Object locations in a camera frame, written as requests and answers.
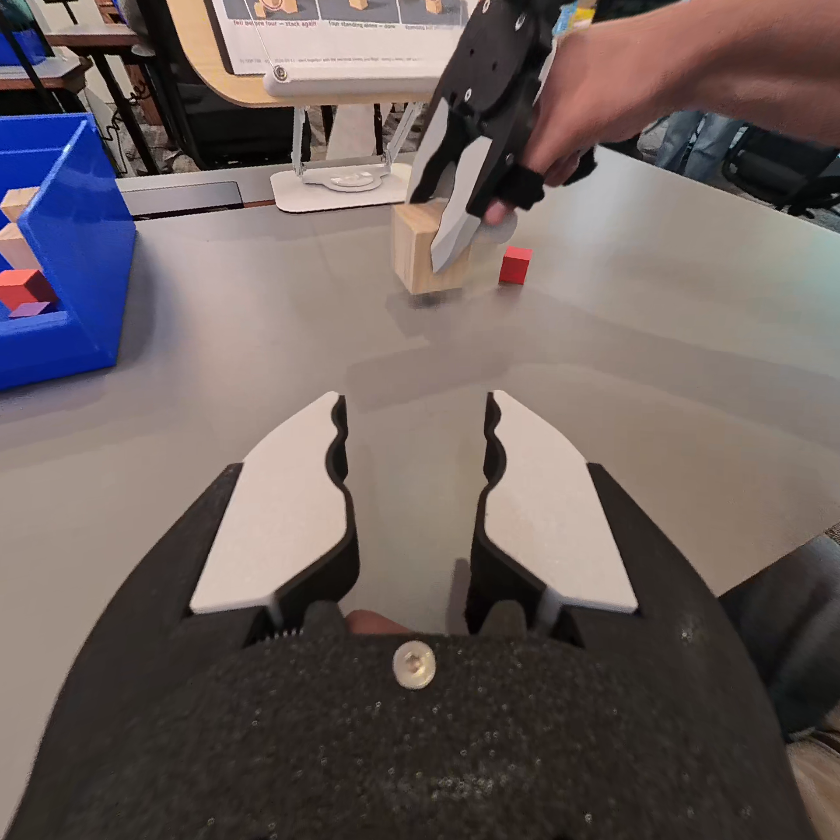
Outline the person's right forearm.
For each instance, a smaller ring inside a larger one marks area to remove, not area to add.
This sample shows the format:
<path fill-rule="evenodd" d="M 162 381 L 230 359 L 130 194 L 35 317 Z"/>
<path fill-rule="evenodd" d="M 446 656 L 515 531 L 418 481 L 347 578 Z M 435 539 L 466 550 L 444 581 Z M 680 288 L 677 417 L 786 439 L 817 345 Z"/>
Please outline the person's right forearm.
<path fill-rule="evenodd" d="M 838 145 L 839 2 L 691 2 L 685 105 Z"/>

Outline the person's right hand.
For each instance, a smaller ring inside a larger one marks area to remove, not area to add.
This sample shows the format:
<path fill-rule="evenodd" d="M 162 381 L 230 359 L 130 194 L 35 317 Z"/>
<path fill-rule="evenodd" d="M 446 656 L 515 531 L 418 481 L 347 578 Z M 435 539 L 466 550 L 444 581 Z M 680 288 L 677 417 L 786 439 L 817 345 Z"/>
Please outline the person's right hand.
<path fill-rule="evenodd" d="M 536 102 L 518 162 L 548 186 L 567 182 L 584 152 L 625 140 L 703 101 L 717 2 L 681 2 L 566 36 Z"/>

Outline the brown wooden desk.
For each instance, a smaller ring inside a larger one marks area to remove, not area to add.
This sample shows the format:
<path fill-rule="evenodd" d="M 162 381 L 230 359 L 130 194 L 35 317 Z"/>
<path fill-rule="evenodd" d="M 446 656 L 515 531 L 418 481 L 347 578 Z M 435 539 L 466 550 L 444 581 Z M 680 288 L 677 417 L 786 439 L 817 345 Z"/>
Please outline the brown wooden desk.
<path fill-rule="evenodd" d="M 154 58 L 154 50 L 125 24 L 75 24 L 58 31 L 46 31 L 47 43 L 65 47 L 79 56 L 129 56 Z"/>

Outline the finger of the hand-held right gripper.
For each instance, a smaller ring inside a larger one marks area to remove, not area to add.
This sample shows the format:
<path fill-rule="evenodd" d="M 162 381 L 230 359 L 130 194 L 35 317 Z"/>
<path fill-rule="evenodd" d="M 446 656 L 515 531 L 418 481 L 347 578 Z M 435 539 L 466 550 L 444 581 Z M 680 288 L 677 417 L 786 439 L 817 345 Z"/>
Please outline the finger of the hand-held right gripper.
<path fill-rule="evenodd" d="M 507 243 L 514 235 L 518 216 L 510 213 L 498 226 L 486 226 L 483 213 L 478 216 L 467 212 L 467 204 L 477 184 L 478 176 L 490 152 L 491 140 L 481 136 L 467 145 L 455 167 L 455 176 L 434 237 L 430 256 L 433 273 L 439 274 L 449 268 L 465 251 L 474 238 L 496 244 Z"/>
<path fill-rule="evenodd" d="M 408 187 L 408 202 L 423 204 L 431 200 L 447 167 L 456 165 L 463 151 L 463 128 L 449 121 L 427 127 L 415 154 Z"/>

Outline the large wooden cube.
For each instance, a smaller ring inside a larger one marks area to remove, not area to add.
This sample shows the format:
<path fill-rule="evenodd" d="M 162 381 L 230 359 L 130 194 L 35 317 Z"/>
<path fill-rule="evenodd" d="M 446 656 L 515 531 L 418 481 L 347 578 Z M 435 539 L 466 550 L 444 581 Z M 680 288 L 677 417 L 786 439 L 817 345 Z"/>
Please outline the large wooden cube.
<path fill-rule="evenodd" d="M 9 223 L 16 224 L 23 212 L 35 200 L 39 186 L 12 188 L 5 192 L 1 211 Z"/>
<path fill-rule="evenodd" d="M 393 268 L 413 296 L 461 288 L 468 274 L 472 246 L 468 246 L 449 268 L 433 272 L 431 248 L 443 212 L 441 199 L 392 207 Z"/>

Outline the blue plastic bin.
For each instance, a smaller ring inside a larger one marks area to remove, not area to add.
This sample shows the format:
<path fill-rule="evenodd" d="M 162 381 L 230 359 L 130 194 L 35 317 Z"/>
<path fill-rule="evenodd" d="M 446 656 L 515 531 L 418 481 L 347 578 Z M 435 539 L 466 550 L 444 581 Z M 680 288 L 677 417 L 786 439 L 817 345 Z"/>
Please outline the blue plastic bin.
<path fill-rule="evenodd" d="M 2 305 L 3 391 L 119 355 L 137 229 L 89 113 L 2 117 L 2 196 L 35 186 L 17 226 L 57 301 L 19 319 Z"/>

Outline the wooden display board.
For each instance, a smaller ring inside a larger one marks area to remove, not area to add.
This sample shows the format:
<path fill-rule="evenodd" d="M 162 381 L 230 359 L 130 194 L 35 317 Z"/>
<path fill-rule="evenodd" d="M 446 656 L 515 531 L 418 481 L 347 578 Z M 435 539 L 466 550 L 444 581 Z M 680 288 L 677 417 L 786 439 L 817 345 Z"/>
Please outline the wooden display board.
<path fill-rule="evenodd" d="M 205 2 L 167 2 L 185 56 L 205 83 L 223 98 L 249 108 L 293 106 L 271 98 L 264 75 L 236 76 L 226 66 L 224 44 L 207 12 Z"/>

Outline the white folding stand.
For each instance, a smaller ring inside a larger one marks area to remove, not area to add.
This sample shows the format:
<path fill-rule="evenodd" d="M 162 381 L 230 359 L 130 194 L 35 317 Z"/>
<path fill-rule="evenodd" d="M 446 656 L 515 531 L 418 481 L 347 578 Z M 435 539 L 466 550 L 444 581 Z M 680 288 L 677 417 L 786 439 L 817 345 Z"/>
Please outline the white folding stand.
<path fill-rule="evenodd" d="M 332 209 L 401 203 L 406 198 L 407 165 L 397 163 L 407 135 L 434 91 L 446 58 L 292 62 L 270 60 L 264 88 L 278 101 L 292 102 L 290 169 L 271 176 L 279 210 L 306 214 Z M 361 139 L 374 129 L 375 104 L 406 102 L 392 139 L 381 153 L 363 152 Z M 302 159 L 308 106 L 339 107 L 334 117 L 339 157 L 306 162 Z"/>

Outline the white instruction sheet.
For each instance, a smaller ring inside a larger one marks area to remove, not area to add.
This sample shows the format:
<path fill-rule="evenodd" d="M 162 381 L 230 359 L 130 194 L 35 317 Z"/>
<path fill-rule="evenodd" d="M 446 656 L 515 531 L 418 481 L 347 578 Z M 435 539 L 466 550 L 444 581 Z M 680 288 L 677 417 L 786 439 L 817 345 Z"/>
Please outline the white instruction sheet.
<path fill-rule="evenodd" d="M 289 78 L 406 74 L 451 57 L 471 1 L 212 1 L 206 10 L 236 76 L 281 67 Z"/>

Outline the black office chair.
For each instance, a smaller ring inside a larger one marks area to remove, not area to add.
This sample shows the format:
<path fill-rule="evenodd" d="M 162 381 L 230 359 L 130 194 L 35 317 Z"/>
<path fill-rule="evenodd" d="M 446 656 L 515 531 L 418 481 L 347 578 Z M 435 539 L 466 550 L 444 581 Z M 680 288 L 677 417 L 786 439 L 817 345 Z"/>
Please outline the black office chair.
<path fill-rule="evenodd" d="M 245 108 L 211 89 L 186 58 L 167 2 L 119 2 L 138 36 L 164 126 L 201 171 L 291 162 L 292 108 Z"/>
<path fill-rule="evenodd" d="M 838 148 L 751 125 L 727 152 L 721 174 L 749 196 L 789 215 L 838 215 L 838 154 Z"/>

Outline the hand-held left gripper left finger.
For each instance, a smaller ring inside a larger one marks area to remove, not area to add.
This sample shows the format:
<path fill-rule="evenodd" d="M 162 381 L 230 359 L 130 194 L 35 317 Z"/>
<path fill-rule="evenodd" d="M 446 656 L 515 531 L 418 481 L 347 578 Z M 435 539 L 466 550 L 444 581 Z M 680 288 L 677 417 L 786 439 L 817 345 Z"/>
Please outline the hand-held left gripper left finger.
<path fill-rule="evenodd" d="M 194 614 L 264 608 L 300 621 L 310 604 L 340 602 L 361 560 L 345 485 L 343 395 L 326 392 L 245 457 L 192 594 Z"/>

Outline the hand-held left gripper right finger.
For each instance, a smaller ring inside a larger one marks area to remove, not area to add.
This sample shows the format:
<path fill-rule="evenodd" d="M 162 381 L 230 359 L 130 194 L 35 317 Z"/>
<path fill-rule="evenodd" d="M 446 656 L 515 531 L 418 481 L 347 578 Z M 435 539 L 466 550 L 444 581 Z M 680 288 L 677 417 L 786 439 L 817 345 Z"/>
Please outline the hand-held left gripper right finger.
<path fill-rule="evenodd" d="M 585 457 L 504 391 L 486 398 L 486 486 L 470 551 L 467 618 L 515 601 L 528 621 L 564 607 L 632 615 L 638 601 Z"/>

